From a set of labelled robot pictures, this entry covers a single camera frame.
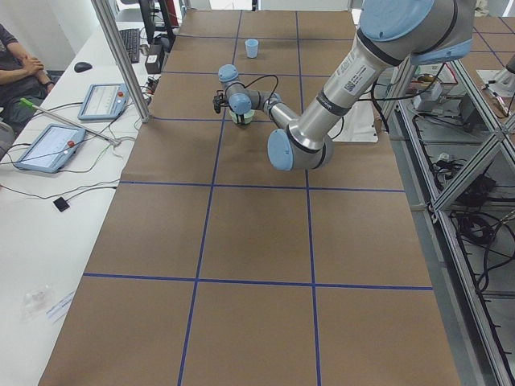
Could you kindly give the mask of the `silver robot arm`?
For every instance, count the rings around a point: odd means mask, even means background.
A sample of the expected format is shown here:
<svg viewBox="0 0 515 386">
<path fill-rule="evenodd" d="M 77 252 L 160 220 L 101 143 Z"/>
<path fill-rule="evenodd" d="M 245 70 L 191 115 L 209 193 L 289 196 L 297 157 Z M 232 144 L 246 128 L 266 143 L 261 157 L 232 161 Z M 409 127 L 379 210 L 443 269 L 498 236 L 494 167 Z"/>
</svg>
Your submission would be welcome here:
<svg viewBox="0 0 515 386">
<path fill-rule="evenodd" d="M 232 64 L 219 69 L 213 108 L 219 113 L 227 107 L 238 117 L 266 113 L 278 127 L 267 143 L 275 169 L 322 167 L 334 149 L 329 131 L 385 69 L 405 58 L 413 65 L 438 64 L 470 52 L 475 7 L 473 1 L 365 1 L 352 50 L 301 115 L 275 92 L 244 87 Z"/>
</svg>

